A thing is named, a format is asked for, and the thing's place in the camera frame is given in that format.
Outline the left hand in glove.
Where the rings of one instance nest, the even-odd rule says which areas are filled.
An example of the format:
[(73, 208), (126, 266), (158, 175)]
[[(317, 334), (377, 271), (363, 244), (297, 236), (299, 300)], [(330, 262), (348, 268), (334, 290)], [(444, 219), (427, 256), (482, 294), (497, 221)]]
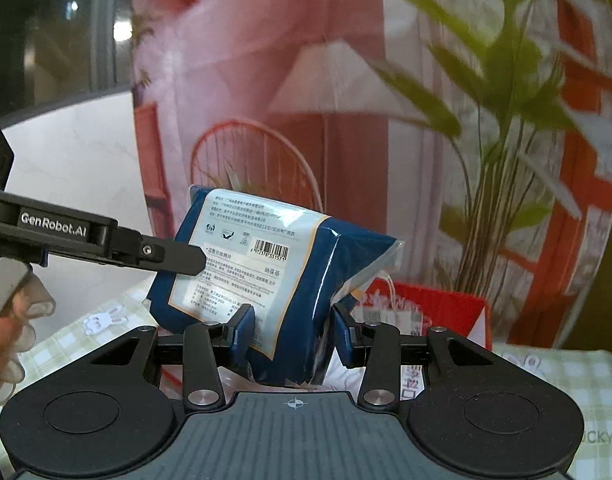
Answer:
[(0, 406), (25, 378), (18, 356), (36, 341), (32, 321), (48, 318), (54, 310), (56, 302), (32, 271), (0, 281)]

